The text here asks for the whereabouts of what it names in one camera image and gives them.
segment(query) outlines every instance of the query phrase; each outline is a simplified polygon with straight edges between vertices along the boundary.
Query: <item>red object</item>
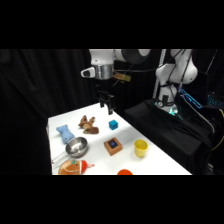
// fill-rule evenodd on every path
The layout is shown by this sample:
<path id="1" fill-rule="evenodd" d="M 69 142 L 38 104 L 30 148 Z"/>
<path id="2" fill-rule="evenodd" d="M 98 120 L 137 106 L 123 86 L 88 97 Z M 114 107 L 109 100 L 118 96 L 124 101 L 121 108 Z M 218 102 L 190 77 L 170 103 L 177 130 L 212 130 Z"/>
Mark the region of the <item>red object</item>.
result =
<path id="1" fill-rule="evenodd" d="M 121 170 L 117 175 L 118 176 L 132 176 L 133 174 L 129 170 Z"/>
<path id="2" fill-rule="evenodd" d="M 81 173 L 83 173 L 86 170 L 87 163 L 84 160 L 82 160 L 81 163 L 82 163 Z"/>

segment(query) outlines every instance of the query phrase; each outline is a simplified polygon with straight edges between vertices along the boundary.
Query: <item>wooden box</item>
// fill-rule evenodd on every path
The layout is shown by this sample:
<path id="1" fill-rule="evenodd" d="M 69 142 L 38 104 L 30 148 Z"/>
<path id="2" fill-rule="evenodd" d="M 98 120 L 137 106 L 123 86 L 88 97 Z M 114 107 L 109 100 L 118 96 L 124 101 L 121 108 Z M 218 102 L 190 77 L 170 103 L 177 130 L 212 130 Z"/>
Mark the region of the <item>wooden box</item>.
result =
<path id="1" fill-rule="evenodd" d="M 104 146 L 111 156 L 122 150 L 122 145 L 116 138 L 104 142 Z"/>

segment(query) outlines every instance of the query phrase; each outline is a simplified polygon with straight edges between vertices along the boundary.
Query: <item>plush toy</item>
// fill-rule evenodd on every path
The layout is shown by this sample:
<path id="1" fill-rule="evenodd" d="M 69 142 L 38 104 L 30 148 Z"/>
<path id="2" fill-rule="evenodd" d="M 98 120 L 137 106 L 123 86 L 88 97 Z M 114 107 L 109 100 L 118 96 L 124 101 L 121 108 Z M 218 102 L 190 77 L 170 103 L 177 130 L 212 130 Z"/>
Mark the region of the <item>plush toy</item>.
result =
<path id="1" fill-rule="evenodd" d="M 94 165 L 88 165 L 84 160 L 68 160 L 61 165 L 58 175 L 81 175 L 86 168 L 93 166 Z"/>
<path id="2" fill-rule="evenodd" d="M 90 121 L 88 121 L 87 117 L 83 116 L 79 126 L 85 129 L 85 131 L 83 132 L 84 134 L 98 134 L 99 133 L 99 128 L 93 127 L 94 120 L 95 120 L 95 117 L 92 117 Z"/>
<path id="3" fill-rule="evenodd" d="M 64 144 L 68 144 L 70 140 L 75 138 L 75 136 L 68 130 L 68 125 L 64 125 L 57 128 L 57 131 L 61 134 Z"/>
<path id="4" fill-rule="evenodd" d="M 83 116 L 82 120 L 80 121 L 79 126 L 80 126 L 81 128 L 83 128 L 83 126 L 84 126 L 85 124 L 89 124 L 89 123 L 92 124 L 92 123 L 94 122 L 94 120 L 95 120 L 95 117 L 92 117 L 92 118 L 90 119 L 90 121 L 88 121 L 88 120 L 87 120 L 87 117 L 86 117 L 86 116 Z"/>

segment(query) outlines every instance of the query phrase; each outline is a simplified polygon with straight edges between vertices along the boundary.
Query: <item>brown teddy bear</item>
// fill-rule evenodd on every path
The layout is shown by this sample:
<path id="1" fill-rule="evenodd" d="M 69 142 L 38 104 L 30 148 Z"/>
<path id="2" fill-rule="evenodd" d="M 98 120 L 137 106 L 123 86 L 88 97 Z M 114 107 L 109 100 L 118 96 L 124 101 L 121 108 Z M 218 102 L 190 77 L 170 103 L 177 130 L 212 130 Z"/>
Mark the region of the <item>brown teddy bear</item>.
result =
<path id="1" fill-rule="evenodd" d="M 87 117 L 83 116 L 79 126 L 85 129 L 85 131 L 83 132 L 84 134 L 98 134 L 99 133 L 99 128 L 93 127 L 94 120 L 95 120 L 95 117 L 92 117 L 90 121 L 88 121 Z"/>

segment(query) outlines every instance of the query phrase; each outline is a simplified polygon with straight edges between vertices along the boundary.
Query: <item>light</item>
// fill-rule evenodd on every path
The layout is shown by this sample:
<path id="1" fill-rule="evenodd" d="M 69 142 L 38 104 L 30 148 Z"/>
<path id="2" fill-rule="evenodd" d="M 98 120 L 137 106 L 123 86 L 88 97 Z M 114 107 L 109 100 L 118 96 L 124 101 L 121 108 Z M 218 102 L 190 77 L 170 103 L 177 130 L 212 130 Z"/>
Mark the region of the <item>light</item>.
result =
<path id="1" fill-rule="evenodd" d="M 202 105 L 198 103 L 192 96 L 190 96 L 188 93 L 186 93 L 183 89 L 181 90 L 181 93 L 184 94 L 184 97 L 186 96 L 186 99 L 191 103 L 194 104 L 198 109 L 202 108 Z"/>
<path id="2" fill-rule="evenodd" d="M 173 116 L 175 116 L 175 113 L 173 112 L 173 108 L 170 109 L 169 114 L 172 114 Z"/>

